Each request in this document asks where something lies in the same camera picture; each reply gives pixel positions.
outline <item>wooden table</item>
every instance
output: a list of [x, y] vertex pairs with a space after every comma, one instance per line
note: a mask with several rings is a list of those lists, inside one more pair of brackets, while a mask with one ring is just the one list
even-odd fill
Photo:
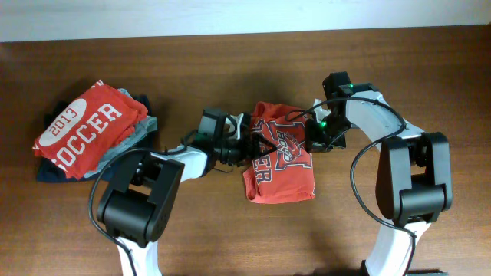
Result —
[[[322, 80], [348, 71], [370, 81], [407, 120], [450, 141], [453, 206], [423, 236], [412, 268], [491, 274], [491, 28], [315, 31], [0, 44], [0, 274], [120, 274], [115, 245], [87, 217], [90, 182], [35, 181], [33, 140], [43, 114], [96, 80], [147, 94], [160, 146], [174, 147], [204, 107], [232, 114], [264, 100], [309, 107]], [[348, 148], [314, 155], [317, 197], [284, 205], [245, 198], [241, 169], [181, 185], [160, 239], [169, 275], [292, 275], [358, 268], [379, 225], [349, 185], [360, 130]], [[377, 210], [377, 156], [357, 170]]]

